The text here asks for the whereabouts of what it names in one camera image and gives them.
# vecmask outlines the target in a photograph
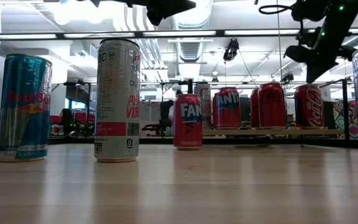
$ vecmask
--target ceiling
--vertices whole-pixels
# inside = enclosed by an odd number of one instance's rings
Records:
[[[281,0],[279,4],[291,5],[295,0]],[[14,4],[0,4],[0,33],[39,33],[39,32],[107,32],[107,31],[126,31],[131,30],[130,24],[135,24],[135,30],[174,30],[172,18],[165,19],[158,27],[147,26],[145,11],[142,11],[142,24],[140,26],[135,20],[137,7],[127,8],[123,3],[102,1],[99,9],[81,10],[80,8],[65,11],[70,15],[70,21],[65,25],[61,21],[55,20],[58,15],[56,8],[58,2],[42,3],[42,0],[11,1]],[[215,0],[213,1],[211,17],[209,18],[209,29],[298,29],[299,23],[291,18],[291,12],[286,11],[279,15],[263,15],[258,12],[260,6],[276,4],[276,0],[260,0],[257,6],[254,0]],[[126,19],[124,25],[117,25],[117,14],[133,14],[133,21]],[[100,23],[90,23],[90,18],[98,15]],[[315,28],[322,22],[305,22],[306,28]],[[358,27],[358,16],[352,27]],[[239,54],[234,58],[231,66],[225,66],[223,61],[223,52],[230,41],[228,37],[212,37],[212,42],[204,43],[203,54],[198,62],[201,62],[200,71],[197,80],[210,81],[213,71],[217,71],[219,81],[241,82],[250,81],[252,75],[255,81],[269,82],[279,81],[283,68],[283,73],[292,72],[295,81],[304,81],[305,75],[302,73],[300,64],[293,62],[290,58],[283,58],[283,52],[290,45],[296,45],[294,37],[240,37]],[[15,52],[18,49],[48,49],[53,52],[59,60],[69,66],[68,76],[83,78],[89,81],[96,81],[97,61],[91,57],[79,57],[72,52],[73,43],[80,42],[81,46],[88,53],[90,46],[98,48],[100,40],[35,40],[35,41],[3,41],[1,48],[6,53]],[[161,52],[162,60],[166,68],[162,71],[167,75],[168,80],[183,79],[183,75],[178,69],[178,54],[175,44],[168,43],[168,39],[157,39],[158,49]],[[149,48],[146,48],[148,55],[152,58]],[[330,72],[324,74],[317,81],[330,81],[342,78],[352,72],[351,63],[344,64],[342,59],[338,59],[340,64],[334,67]]]

